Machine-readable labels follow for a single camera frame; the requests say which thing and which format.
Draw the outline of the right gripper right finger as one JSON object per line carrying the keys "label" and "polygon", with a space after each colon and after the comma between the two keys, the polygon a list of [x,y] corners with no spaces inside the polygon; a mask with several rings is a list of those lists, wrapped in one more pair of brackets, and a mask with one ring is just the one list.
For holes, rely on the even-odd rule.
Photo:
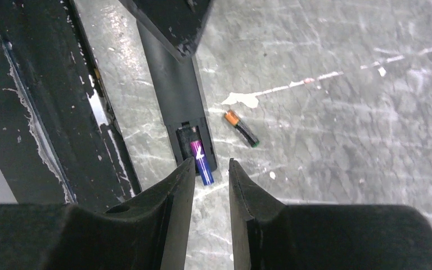
{"label": "right gripper right finger", "polygon": [[284,204],[229,162],[235,269],[432,269],[432,227],[406,205]]}

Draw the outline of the black gold AAA battery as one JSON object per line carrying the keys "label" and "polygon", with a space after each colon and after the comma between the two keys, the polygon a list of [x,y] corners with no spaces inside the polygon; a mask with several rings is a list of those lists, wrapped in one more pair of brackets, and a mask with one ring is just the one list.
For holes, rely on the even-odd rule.
{"label": "black gold AAA battery", "polygon": [[236,115],[233,110],[226,111],[224,118],[230,123],[243,137],[248,144],[255,148],[259,145],[259,139],[251,129]]}

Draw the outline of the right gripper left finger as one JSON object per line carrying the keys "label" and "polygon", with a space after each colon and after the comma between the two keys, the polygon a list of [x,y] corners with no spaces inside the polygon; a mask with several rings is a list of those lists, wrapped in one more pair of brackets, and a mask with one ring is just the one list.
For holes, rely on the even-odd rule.
{"label": "right gripper left finger", "polygon": [[0,204],[0,269],[183,269],[195,161],[104,213]]}

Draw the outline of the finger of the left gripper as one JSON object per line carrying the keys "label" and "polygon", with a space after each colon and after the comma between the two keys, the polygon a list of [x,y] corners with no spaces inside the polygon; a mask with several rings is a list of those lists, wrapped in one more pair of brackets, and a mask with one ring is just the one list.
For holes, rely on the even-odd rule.
{"label": "finger of the left gripper", "polygon": [[196,53],[214,6],[211,0],[121,0],[178,61]]}

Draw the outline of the blue AAA battery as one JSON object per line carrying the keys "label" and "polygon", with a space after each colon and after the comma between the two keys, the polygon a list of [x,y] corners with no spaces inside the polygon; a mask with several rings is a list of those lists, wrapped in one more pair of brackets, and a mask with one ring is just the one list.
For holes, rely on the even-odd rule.
{"label": "blue AAA battery", "polygon": [[204,151],[203,144],[200,140],[196,140],[190,143],[191,151],[196,160],[198,172],[201,176],[204,186],[210,186],[214,183],[212,170],[209,166],[206,154]]}

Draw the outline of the black remote control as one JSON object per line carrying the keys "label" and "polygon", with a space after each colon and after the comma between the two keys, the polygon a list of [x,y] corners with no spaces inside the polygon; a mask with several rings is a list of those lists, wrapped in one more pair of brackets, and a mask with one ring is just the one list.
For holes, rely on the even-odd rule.
{"label": "black remote control", "polygon": [[137,27],[176,163],[192,156],[188,130],[196,127],[209,168],[215,171],[217,160],[193,59],[179,62],[142,23]]}

